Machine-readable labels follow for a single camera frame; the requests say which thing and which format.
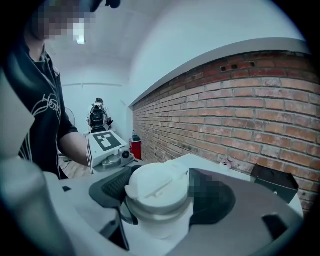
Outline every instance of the brick wall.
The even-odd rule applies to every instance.
[[[292,173],[305,212],[320,188],[320,85],[308,56],[253,52],[182,74],[133,107],[142,159],[192,153],[250,173],[254,164]]]

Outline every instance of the black box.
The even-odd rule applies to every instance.
[[[252,170],[251,181],[271,190],[288,204],[295,197],[299,189],[291,173],[273,170],[258,164]]]

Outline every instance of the floor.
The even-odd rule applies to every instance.
[[[59,157],[59,165],[68,178],[77,178],[90,175],[89,167],[74,161],[65,162],[64,157]]]

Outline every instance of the black backpack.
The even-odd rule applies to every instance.
[[[103,104],[100,106],[92,104],[93,109],[90,114],[90,126],[91,128],[103,127],[104,124],[104,107]]]

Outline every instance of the fan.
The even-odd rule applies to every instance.
[[[76,125],[76,119],[75,119],[74,113],[73,113],[69,108],[67,108],[67,107],[65,108],[65,113],[68,115],[70,123],[71,123],[73,126]],[[71,159],[65,156],[65,157],[63,158],[63,161],[64,161],[64,162],[70,162]]]
[[[65,113],[68,115],[71,124],[73,126],[75,126],[76,125],[76,119],[75,119],[74,113],[67,107],[65,108]]]

